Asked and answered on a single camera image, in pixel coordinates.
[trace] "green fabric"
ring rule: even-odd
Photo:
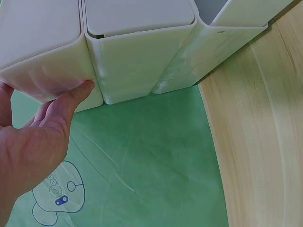
[[[16,92],[12,107],[20,127],[38,104]],[[75,114],[66,160],[82,177],[85,203],[77,213],[57,212],[54,226],[228,226],[197,86]],[[41,226],[34,204],[32,192],[20,197],[8,226]]]

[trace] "curved wooden edge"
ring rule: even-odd
[[[303,2],[199,86],[231,227],[303,226]]]

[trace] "cartoon character print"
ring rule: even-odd
[[[58,212],[77,213],[85,202],[82,177],[74,164],[63,161],[57,169],[33,189],[36,200],[32,213],[44,226],[53,226]]]

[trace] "cartoon face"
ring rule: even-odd
[[[56,181],[55,179],[52,179],[52,180],[50,181],[50,183],[51,183],[51,185],[55,186],[55,185],[57,184],[57,181]]]
[[[53,173],[34,188],[33,195],[36,200],[33,215],[40,224],[43,224],[43,220],[38,220],[41,212],[75,213],[83,207],[85,201],[81,175],[68,161],[63,161]]]
[[[53,174],[49,174],[49,176],[47,177],[48,180],[52,180],[53,179]]]

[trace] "cartoon eye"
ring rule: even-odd
[[[52,180],[51,180],[51,185],[52,185],[52,186],[55,186],[56,184],[57,184],[57,181],[56,181],[55,179],[52,179]]]
[[[67,190],[73,192],[76,189],[76,185],[73,181],[67,183]]]
[[[48,180],[52,180],[53,179],[53,175],[49,174],[49,176],[47,177]]]

